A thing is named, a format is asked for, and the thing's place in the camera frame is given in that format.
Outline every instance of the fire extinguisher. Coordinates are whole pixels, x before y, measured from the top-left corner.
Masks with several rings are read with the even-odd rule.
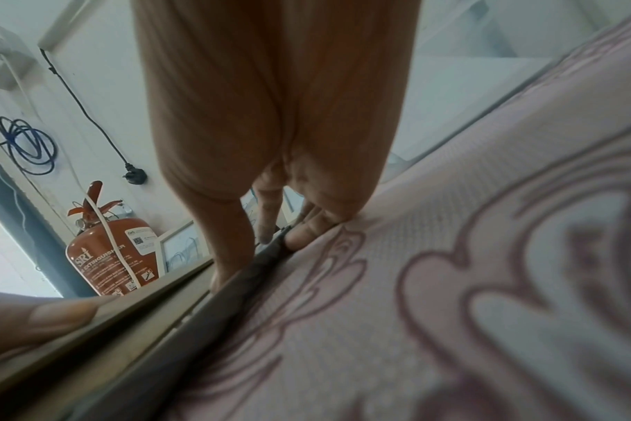
[[[102,188],[100,181],[89,186],[87,195],[94,203],[97,203]],[[114,200],[99,209],[104,214],[119,204],[121,200]],[[94,208],[85,200],[82,207],[71,209],[68,215],[79,213],[83,214],[84,231],[66,247],[68,260],[99,295],[125,295],[135,290],[137,285],[116,256]],[[156,234],[147,222],[140,218],[125,218],[107,224],[140,286],[157,279]]]

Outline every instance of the fire extinguisher label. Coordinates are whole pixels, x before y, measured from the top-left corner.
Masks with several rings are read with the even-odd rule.
[[[156,234],[151,228],[131,228],[126,230],[125,233],[140,255],[146,256],[156,251]]]

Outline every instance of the blue cable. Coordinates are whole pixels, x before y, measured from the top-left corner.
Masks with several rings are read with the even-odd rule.
[[[5,141],[0,146],[5,146],[8,156],[23,173],[30,175],[46,175],[54,171],[54,162],[57,159],[57,144],[47,133],[31,126],[22,119],[11,120],[8,117],[0,117],[0,133]],[[18,138],[24,137],[26,143],[32,146],[30,150],[17,143]],[[19,164],[21,159],[35,166],[49,166],[42,172],[29,171]]]

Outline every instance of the quilted fabric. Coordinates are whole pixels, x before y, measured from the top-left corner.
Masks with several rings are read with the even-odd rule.
[[[164,420],[631,420],[631,18],[285,261]]]

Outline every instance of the black cable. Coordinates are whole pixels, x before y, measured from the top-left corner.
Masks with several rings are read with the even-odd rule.
[[[52,64],[52,62],[48,58],[47,52],[44,49],[40,49],[40,53],[43,55],[43,58],[45,59],[45,61],[47,61],[47,64],[49,65],[49,67],[48,67],[49,71],[51,71],[55,76],[57,76],[59,78],[59,80],[61,80],[62,85],[64,85],[64,87],[66,88],[68,93],[71,94],[71,96],[73,97],[75,102],[78,104],[78,107],[80,107],[80,110],[82,111],[82,113],[85,115],[85,117],[87,117],[87,120],[91,121],[91,123],[94,126],[96,126],[98,131],[100,131],[103,134],[103,136],[105,137],[107,142],[110,144],[112,149],[114,149],[114,152],[116,152],[116,154],[119,155],[119,157],[123,161],[124,166],[126,167],[126,171],[127,171],[127,173],[124,175],[124,178],[130,184],[144,184],[145,181],[147,181],[147,174],[144,172],[144,170],[139,169],[139,168],[135,168],[135,166],[133,166],[133,164],[131,164],[123,156],[121,151],[114,145],[114,142],[112,141],[112,139],[110,139],[110,136],[107,134],[107,132],[101,127],[100,124],[98,124],[93,118],[91,118],[89,116],[89,114],[87,113],[84,105],[82,105],[82,103],[80,102],[78,97],[75,95],[75,92],[73,92],[73,90],[70,88],[70,86],[68,86],[68,84],[66,83],[64,78],[59,74],[57,69],[54,67],[54,65]]]
[[[20,171],[31,175],[46,175],[54,171],[55,160],[57,159],[57,144],[47,133],[37,128],[23,119],[11,120],[8,117],[0,117],[0,133],[4,138],[0,146],[5,146],[8,157],[19,168]],[[17,143],[19,137],[24,137],[26,143],[32,146],[31,149],[24,148]],[[35,165],[49,166],[47,170],[34,172],[24,168],[19,164],[18,158]]]

